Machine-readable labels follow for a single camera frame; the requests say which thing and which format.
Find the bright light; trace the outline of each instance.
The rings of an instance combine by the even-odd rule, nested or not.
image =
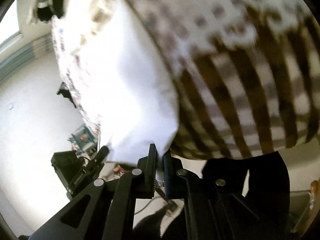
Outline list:
[[[0,44],[18,31],[17,0],[15,0],[0,22]]]

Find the cable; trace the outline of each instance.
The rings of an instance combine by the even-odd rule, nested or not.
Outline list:
[[[144,211],[144,210],[146,209],[146,207],[147,207],[152,201],[154,201],[154,200],[157,199],[157,198],[161,198],[161,197],[160,197],[160,196],[154,197],[153,199],[151,199],[151,200],[148,202],[147,205],[145,205],[142,209],[140,209],[139,211],[135,212],[134,214],[136,215],[136,214],[139,214],[140,212]]]

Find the patterned fabric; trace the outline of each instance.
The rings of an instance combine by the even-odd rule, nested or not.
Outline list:
[[[180,95],[172,150],[249,158],[319,127],[320,39],[303,0],[128,0]]]

